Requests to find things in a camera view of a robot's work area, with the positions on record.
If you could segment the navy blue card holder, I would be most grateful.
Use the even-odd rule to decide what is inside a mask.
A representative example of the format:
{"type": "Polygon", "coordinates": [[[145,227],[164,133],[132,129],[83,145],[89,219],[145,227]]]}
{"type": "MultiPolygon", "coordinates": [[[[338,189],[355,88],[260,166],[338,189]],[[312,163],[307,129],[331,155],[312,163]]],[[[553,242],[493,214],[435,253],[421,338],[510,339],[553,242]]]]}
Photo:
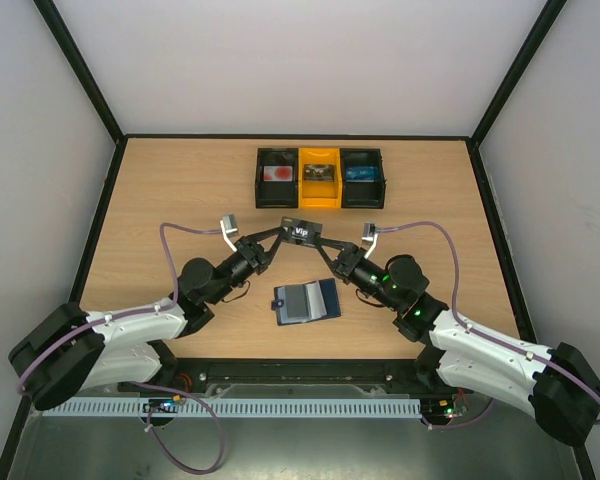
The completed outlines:
{"type": "Polygon", "coordinates": [[[271,310],[278,326],[338,318],[341,306],[334,278],[274,288],[271,310]]]}

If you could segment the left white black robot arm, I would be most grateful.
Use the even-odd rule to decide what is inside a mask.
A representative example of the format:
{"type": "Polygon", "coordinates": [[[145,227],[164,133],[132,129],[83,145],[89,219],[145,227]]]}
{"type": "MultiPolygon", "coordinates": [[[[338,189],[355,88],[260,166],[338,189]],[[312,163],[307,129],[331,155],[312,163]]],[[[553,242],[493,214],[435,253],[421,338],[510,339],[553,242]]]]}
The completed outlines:
{"type": "Polygon", "coordinates": [[[59,305],[8,355],[17,393],[48,410],[92,386],[151,380],[162,367],[159,355],[141,360],[121,354],[119,369],[105,356],[201,330],[213,317],[211,305],[227,301],[269,267],[283,237],[281,227],[242,236],[218,265],[193,258],[172,270],[172,292],[146,305],[109,311],[85,311],[76,302],[59,305]]]}

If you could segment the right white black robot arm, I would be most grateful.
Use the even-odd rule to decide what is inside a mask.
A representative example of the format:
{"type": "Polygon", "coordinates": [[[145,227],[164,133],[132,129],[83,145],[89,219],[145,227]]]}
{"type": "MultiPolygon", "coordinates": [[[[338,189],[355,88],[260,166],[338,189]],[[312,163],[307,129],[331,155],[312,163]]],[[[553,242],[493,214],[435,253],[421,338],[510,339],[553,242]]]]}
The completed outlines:
{"type": "Polygon", "coordinates": [[[316,248],[336,278],[394,312],[399,333],[433,356],[416,367],[423,389],[447,385],[509,404],[568,446],[583,445],[600,425],[600,378],[575,346],[527,342],[460,314],[428,293],[408,254],[379,266],[351,242],[323,239],[316,248]]]}

